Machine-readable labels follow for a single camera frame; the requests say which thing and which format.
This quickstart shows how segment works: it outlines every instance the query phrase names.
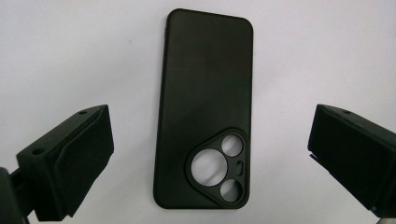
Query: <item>black phone case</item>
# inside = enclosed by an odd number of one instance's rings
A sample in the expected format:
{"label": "black phone case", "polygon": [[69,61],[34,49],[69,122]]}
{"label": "black phone case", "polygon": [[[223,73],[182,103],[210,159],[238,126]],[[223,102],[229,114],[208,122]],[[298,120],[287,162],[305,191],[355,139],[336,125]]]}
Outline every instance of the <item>black phone case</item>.
{"label": "black phone case", "polygon": [[[154,175],[154,199],[163,208],[235,209],[249,195],[253,28],[242,18],[176,9],[168,18]],[[227,135],[238,136],[242,152],[229,157],[221,149]],[[191,163],[213,148],[228,171],[216,186],[192,177]],[[243,165],[236,174],[236,163]],[[228,203],[221,184],[234,179],[239,200]]]}

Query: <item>white background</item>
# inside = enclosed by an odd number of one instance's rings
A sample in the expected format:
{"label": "white background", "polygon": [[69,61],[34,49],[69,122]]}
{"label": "white background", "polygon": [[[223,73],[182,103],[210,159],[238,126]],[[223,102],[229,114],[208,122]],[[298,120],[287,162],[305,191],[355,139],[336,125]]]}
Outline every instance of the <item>white background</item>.
{"label": "white background", "polygon": [[[239,210],[164,210],[152,197],[163,31],[178,7],[254,27],[251,189]],[[63,223],[374,224],[306,145],[318,103],[396,132],[395,60],[394,0],[1,1],[0,165],[14,171],[41,135],[108,104],[115,153]]]}

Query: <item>screw hole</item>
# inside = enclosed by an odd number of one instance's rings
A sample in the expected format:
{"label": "screw hole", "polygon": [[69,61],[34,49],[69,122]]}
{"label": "screw hole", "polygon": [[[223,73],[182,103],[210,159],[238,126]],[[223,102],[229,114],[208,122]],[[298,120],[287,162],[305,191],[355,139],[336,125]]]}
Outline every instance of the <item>screw hole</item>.
{"label": "screw hole", "polygon": [[45,151],[44,148],[37,148],[32,151],[32,154],[37,156],[37,155],[40,155],[41,153],[43,153],[44,151]]}

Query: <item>phone case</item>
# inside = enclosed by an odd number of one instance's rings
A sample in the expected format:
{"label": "phone case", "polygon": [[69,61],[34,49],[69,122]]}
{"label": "phone case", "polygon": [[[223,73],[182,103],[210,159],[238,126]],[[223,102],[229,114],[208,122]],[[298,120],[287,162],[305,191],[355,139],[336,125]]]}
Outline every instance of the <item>phone case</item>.
{"label": "phone case", "polygon": [[[240,208],[249,195],[253,28],[246,19],[187,9],[172,11],[166,23],[154,199],[168,209]],[[242,141],[237,156],[221,149],[228,135]],[[191,173],[193,158],[207,148],[228,165],[213,187]],[[233,203],[220,195],[229,179],[241,189]]]}

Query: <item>white surface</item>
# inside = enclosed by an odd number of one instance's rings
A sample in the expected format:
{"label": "white surface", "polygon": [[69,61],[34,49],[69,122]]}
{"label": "white surface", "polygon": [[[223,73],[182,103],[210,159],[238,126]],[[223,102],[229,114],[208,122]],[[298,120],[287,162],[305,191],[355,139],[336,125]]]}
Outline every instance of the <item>white surface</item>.
{"label": "white surface", "polygon": [[[184,7],[254,27],[251,190],[232,211],[153,200],[167,14]],[[80,109],[109,104],[115,153],[63,223],[374,224],[306,149],[318,103],[396,132],[396,2],[0,2],[0,165]],[[36,223],[35,215],[29,216]]]}

